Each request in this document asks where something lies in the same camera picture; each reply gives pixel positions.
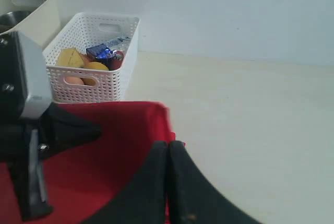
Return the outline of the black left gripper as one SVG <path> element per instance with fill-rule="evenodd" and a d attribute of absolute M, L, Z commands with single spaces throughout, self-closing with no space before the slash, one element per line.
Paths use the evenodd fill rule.
<path fill-rule="evenodd" d="M 1 162 L 7 162 L 22 221 L 44 218 L 48 202 L 40 159 L 97 140 L 101 127 L 52 103 L 38 119 L 1 112 Z"/>

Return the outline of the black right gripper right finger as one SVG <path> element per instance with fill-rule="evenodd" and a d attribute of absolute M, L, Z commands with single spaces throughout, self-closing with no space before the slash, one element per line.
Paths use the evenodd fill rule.
<path fill-rule="evenodd" d="M 176 140 L 168 148 L 168 209 L 170 223 L 259 223 L 225 198 Z"/>

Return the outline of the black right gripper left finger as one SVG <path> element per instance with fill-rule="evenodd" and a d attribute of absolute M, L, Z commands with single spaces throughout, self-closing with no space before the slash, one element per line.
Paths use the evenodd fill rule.
<path fill-rule="evenodd" d="M 165 223 L 166 142 L 154 142 L 131 181 L 82 223 Z"/>

